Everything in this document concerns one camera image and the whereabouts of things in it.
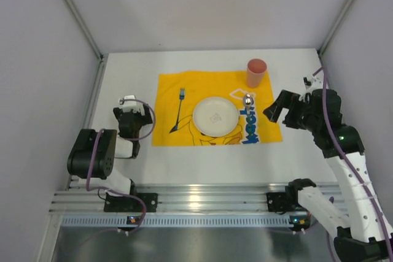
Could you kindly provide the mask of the pink plastic cup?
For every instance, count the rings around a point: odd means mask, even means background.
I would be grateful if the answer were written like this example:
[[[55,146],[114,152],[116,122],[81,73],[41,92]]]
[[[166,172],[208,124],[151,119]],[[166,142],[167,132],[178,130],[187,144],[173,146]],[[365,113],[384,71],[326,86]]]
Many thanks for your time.
[[[255,58],[248,62],[246,70],[246,85],[249,88],[256,88],[260,85],[263,76],[267,71],[267,64],[264,60]]]

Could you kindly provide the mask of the yellow Pikachu placemat cloth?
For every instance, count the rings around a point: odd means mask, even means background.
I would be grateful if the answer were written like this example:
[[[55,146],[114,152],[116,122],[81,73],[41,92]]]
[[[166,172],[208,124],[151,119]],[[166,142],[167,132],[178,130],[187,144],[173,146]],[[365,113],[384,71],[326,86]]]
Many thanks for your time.
[[[185,88],[185,98],[181,106],[179,126],[177,131],[170,133],[176,122],[181,88]],[[243,105],[246,93],[254,98],[254,105],[250,108]],[[212,96],[228,99],[239,110],[238,125],[226,136],[205,136],[193,124],[192,114],[195,106],[201,100]],[[279,125],[263,116],[263,110],[272,102],[273,92],[267,74],[254,89],[246,85],[244,71],[186,71],[161,74],[158,79],[156,124],[152,144],[156,147],[181,147],[281,142]]]

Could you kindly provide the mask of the cream bear plate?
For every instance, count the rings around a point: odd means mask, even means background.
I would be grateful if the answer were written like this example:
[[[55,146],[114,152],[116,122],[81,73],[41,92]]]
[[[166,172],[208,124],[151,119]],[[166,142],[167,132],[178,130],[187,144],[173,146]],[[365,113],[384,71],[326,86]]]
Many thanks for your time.
[[[228,99],[212,96],[195,106],[192,120],[196,129],[205,136],[222,137],[238,125],[239,110]]]

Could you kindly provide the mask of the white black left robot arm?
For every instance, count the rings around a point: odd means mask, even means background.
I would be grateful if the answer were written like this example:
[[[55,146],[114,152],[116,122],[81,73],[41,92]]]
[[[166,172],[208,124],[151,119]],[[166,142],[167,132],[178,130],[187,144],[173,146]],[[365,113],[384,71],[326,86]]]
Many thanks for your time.
[[[155,113],[133,95],[119,99],[113,108],[117,129],[81,129],[67,160],[72,176],[85,181],[87,191],[104,192],[105,212],[156,212],[157,193],[139,193],[133,180],[114,167],[115,160],[134,160],[139,154],[142,127],[155,127]]]

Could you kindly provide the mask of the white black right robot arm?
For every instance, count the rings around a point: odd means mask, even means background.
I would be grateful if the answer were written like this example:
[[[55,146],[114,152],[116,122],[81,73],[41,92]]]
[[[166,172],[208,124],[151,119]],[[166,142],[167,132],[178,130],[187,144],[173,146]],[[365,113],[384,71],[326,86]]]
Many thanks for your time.
[[[336,177],[347,213],[338,210],[310,179],[289,182],[287,199],[324,227],[340,261],[392,261],[392,225],[369,178],[362,139],[355,127],[343,122],[341,98],[325,80],[311,75],[303,83],[303,94],[283,90],[263,113],[275,123],[286,109],[284,126],[311,133]]]

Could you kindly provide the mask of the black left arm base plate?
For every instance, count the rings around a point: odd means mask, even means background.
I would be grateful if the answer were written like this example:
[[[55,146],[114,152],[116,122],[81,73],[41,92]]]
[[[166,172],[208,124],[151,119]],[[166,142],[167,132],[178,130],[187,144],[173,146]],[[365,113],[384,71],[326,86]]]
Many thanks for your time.
[[[137,197],[146,205],[146,211],[156,212],[158,206],[157,193],[138,193]],[[124,196],[112,196],[106,194],[104,203],[104,212],[125,213],[125,212],[142,212],[142,204],[135,199]]]

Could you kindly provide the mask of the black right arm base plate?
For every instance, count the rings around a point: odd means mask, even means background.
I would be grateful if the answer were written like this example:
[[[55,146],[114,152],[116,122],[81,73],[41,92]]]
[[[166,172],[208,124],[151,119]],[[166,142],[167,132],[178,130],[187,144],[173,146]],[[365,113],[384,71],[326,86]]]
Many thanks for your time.
[[[292,212],[295,207],[285,192],[269,192],[266,194],[268,211],[279,215]]]

